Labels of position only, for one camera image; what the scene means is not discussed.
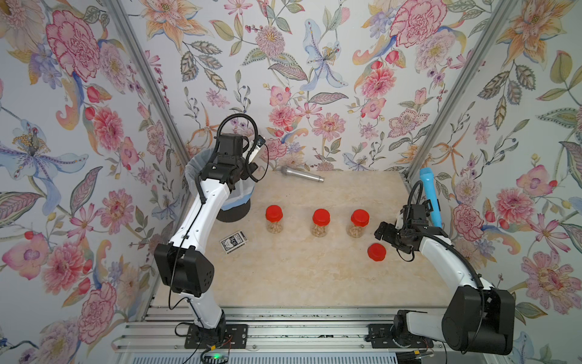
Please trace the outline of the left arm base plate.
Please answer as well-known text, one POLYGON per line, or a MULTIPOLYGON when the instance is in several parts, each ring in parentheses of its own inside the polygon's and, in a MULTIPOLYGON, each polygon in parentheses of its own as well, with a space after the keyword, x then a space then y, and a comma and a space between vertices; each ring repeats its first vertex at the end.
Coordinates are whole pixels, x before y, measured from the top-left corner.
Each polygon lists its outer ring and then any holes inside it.
POLYGON ((248 325, 220 325, 214 329, 203 329, 191 325, 186 334, 186 349, 246 349, 249 337, 248 325))

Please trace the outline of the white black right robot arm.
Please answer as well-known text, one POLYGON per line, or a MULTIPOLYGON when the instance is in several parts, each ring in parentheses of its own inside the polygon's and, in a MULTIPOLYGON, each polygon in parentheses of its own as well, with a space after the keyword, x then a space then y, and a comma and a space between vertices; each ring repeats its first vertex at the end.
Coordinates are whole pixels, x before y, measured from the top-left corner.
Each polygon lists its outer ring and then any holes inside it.
POLYGON ((512 352, 515 298, 482 278, 453 246, 447 233, 430 225, 430 203, 406 204, 396 223, 379 224, 374 236, 400 253, 424 256, 452 292, 442 315, 402 309, 391 336, 399 344, 440 341, 462 353, 506 356, 512 352))

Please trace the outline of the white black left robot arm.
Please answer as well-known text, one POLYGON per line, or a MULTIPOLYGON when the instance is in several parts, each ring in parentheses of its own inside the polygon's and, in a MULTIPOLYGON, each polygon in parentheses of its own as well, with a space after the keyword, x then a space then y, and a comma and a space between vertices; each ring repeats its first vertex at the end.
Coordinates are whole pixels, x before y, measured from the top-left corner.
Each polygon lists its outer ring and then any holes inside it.
POLYGON ((219 211, 246 170, 242 157, 211 157, 202 167, 192 159, 185 176, 196 199, 174 236, 154 253, 162 283, 187 302, 196 333, 206 341, 221 342, 226 336, 225 314, 211 290, 215 267, 206 257, 206 247, 219 211))

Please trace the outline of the black bin with white liner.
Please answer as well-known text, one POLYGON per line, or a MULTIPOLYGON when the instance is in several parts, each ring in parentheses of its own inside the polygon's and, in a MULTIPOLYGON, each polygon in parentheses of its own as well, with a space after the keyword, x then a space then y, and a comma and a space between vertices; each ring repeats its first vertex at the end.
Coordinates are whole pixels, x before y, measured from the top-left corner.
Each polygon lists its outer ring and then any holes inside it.
POLYGON ((185 178, 189 191, 196 199, 198 207, 201 200, 206 206, 215 205, 221 201, 218 209, 217 220, 225 223, 236 222, 243 219, 250 211, 251 197, 256 183, 250 178, 240 179, 234 184, 229 184, 223 177, 211 178, 212 174, 207 164, 212 156, 211 150, 204 150, 194 156, 186 166, 185 178))

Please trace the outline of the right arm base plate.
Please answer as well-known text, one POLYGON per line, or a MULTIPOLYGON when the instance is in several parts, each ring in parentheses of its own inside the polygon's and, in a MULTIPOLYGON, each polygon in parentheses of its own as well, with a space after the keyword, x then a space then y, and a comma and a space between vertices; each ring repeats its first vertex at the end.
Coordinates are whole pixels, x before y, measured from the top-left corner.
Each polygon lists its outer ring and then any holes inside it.
POLYGON ((432 349, 431 339, 396 332, 394 324, 369 324, 364 340, 373 349, 432 349))

